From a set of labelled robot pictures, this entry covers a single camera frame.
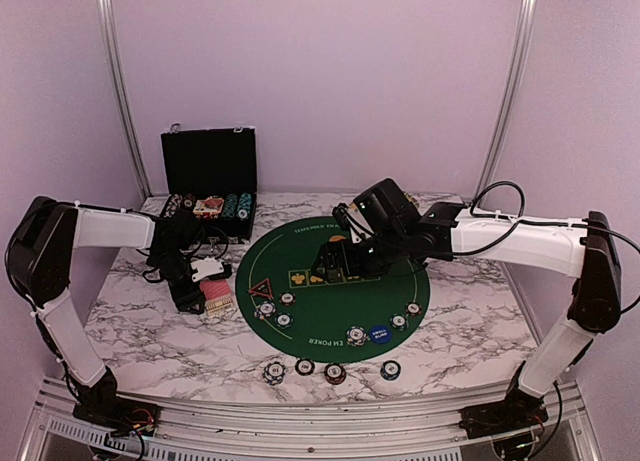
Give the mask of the red-backed playing card deck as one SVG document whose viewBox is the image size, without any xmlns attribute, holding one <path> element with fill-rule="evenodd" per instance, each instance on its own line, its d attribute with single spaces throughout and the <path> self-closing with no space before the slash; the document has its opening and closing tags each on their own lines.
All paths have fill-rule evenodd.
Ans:
<svg viewBox="0 0 640 461">
<path fill-rule="evenodd" d="M 235 307 L 235 298 L 226 279 L 202 280 L 200 289 L 205 295 L 207 316 L 217 316 Z"/>
</svg>

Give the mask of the triangular all-in button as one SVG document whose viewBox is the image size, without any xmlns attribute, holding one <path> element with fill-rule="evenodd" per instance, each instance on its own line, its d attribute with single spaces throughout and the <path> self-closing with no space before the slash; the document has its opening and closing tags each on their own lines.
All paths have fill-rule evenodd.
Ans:
<svg viewBox="0 0 640 461">
<path fill-rule="evenodd" d="M 248 293 L 251 296 L 258 296 L 269 300 L 272 300 L 274 297 L 271 287 L 271 281 L 269 278 L 263 279 L 262 281 L 258 282 L 248 290 Z"/>
</svg>

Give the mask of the placed ten chips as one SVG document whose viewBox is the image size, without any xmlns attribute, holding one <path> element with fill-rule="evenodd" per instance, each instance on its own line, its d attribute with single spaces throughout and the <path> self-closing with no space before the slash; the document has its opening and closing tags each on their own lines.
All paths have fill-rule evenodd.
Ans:
<svg viewBox="0 0 640 461">
<path fill-rule="evenodd" d="M 264 320 L 271 318 L 276 312 L 276 305 L 273 302 L 264 301 L 255 307 L 254 316 L 257 319 Z"/>
<path fill-rule="evenodd" d="M 366 330 L 361 326 L 351 326 L 346 331 L 346 342 L 349 346 L 359 347 L 363 346 L 369 337 Z"/>
</svg>

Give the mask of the placed hundred chip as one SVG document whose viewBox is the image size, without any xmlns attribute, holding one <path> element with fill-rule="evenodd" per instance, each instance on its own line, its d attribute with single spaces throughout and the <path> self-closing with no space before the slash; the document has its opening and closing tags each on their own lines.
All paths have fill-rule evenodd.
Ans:
<svg viewBox="0 0 640 461">
<path fill-rule="evenodd" d="M 418 316 L 422 313 L 422 307 L 415 302 L 408 303 L 406 305 L 406 313 L 410 316 Z"/>
<path fill-rule="evenodd" d="M 291 292 L 284 292 L 280 295 L 279 301 L 284 306 L 290 306 L 296 302 L 296 297 Z"/>
</svg>

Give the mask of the placed fifty chip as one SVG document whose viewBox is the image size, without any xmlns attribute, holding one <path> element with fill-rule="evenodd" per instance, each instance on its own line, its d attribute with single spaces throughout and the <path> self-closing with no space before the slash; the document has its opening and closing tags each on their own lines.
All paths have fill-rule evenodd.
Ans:
<svg viewBox="0 0 640 461">
<path fill-rule="evenodd" d="M 293 324 L 293 317 L 289 313 L 280 313 L 275 319 L 276 325 L 279 328 L 287 329 Z"/>
<path fill-rule="evenodd" d="M 405 330 L 409 326 L 407 317 L 401 314 L 394 314 L 390 317 L 389 322 L 394 329 L 399 331 Z"/>
</svg>

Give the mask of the blue small blind button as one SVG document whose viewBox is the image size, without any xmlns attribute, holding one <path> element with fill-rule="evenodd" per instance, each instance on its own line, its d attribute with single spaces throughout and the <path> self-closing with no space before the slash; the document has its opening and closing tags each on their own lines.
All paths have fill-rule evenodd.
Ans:
<svg viewBox="0 0 640 461">
<path fill-rule="evenodd" d="M 369 329 L 369 339 L 375 344 L 386 344 L 392 339 L 392 331 L 384 325 L 375 325 Z"/>
</svg>

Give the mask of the blue ten chip stack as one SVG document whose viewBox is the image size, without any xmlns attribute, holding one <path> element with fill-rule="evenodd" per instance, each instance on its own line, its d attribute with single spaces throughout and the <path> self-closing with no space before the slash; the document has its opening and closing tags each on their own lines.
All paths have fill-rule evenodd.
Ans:
<svg viewBox="0 0 640 461">
<path fill-rule="evenodd" d="M 286 367 L 278 361 L 269 363 L 263 370 L 263 379 L 270 386 L 280 384 L 285 377 Z"/>
</svg>

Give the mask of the hundred chip front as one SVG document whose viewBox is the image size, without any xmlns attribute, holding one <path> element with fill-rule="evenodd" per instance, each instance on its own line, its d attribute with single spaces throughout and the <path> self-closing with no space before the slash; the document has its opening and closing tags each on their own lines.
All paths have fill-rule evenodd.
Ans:
<svg viewBox="0 0 640 461">
<path fill-rule="evenodd" d="M 307 358 L 298 359 L 295 363 L 294 369 L 296 373 L 301 376 L 309 376 L 315 371 L 315 363 Z"/>
</svg>

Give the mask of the green fifty chip stack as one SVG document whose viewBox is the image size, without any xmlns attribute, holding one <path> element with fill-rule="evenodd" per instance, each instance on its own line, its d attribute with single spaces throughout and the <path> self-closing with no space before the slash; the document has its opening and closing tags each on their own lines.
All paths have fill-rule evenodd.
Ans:
<svg viewBox="0 0 640 461">
<path fill-rule="evenodd" d="M 384 361 L 380 368 L 380 375 L 384 380 L 396 380 L 401 374 L 401 365 L 394 360 Z"/>
</svg>

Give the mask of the orange hundred chip stack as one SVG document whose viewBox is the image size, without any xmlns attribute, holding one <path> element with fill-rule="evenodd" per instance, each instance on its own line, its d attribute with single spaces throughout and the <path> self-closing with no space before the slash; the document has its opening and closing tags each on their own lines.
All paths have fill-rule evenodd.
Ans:
<svg viewBox="0 0 640 461">
<path fill-rule="evenodd" d="M 324 369 L 325 380 L 331 385 L 339 385 L 346 379 L 346 369 L 338 363 L 330 363 Z"/>
</svg>

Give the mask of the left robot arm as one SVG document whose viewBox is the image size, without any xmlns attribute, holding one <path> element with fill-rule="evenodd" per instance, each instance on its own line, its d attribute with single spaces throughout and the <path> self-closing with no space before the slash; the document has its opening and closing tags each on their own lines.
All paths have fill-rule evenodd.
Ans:
<svg viewBox="0 0 640 461">
<path fill-rule="evenodd" d="M 176 309 L 201 314 L 205 296 L 185 252 L 197 234 L 193 217 L 160 218 L 38 196 L 10 237 L 4 260 L 10 284 L 30 304 L 46 345 L 70 378 L 78 405 L 106 426 L 125 419 L 126 402 L 118 396 L 116 378 L 89 340 L 72 299 L 75 254 L 84 248 L 145 250 Z"/>
</svg>

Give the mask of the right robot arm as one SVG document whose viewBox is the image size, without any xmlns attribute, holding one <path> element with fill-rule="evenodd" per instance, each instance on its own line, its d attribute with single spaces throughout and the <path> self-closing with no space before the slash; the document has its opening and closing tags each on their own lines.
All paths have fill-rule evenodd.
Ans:
<svg viewBox="0 0 640 461">
<path fill-rule="evenodd" d="M 478 209 L 475 203 L 438 202 L 420 213 L 387 178 L 355 198 L 364 220 L 346 205 L 333 210 L 347 239 L 322 245 L 313 275 L 330 283 L 376 277 L 404 260 L 452 261 L 474 257 L 532 266 L 574 278 L 572 301 L 531 358 L 514 376 L 495 419 L 515 429 L 534 412 L 553 381 L 580 358 L 595 337 L 611 330 L 623 313 L 621 267 L 606 216 L 548 219 Z"/>
</svg>

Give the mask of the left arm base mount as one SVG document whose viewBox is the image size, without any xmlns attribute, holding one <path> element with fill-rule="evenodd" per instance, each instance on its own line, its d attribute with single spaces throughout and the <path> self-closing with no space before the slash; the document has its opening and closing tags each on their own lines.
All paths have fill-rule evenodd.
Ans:
<svg viewBox="0 0 640 461">
<path fill-rule="evenodd" d="M 156 404 L 119 398 L 113 409 L 87 407 L 77 403 L 73 416 L 77 419 L 110 428 L 117 435 L 136 431 L 152 435 L 159 419 L 160 407 Z"/>
</svg>

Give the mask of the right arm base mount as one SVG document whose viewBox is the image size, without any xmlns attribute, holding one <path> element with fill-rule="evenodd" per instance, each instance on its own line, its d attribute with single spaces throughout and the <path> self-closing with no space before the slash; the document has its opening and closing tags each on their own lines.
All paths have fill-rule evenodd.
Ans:
<svg viewBox="0 0 640 461">
<path fill-rule="evenodd" d="M 524 407 L 508 407 L 503 401 L 465 407 L 460 410 L 460 415 L 459 428 L 469 439 L 524 429 L 549 419 L 543 406 L 527 411 Z"/>
</svg>

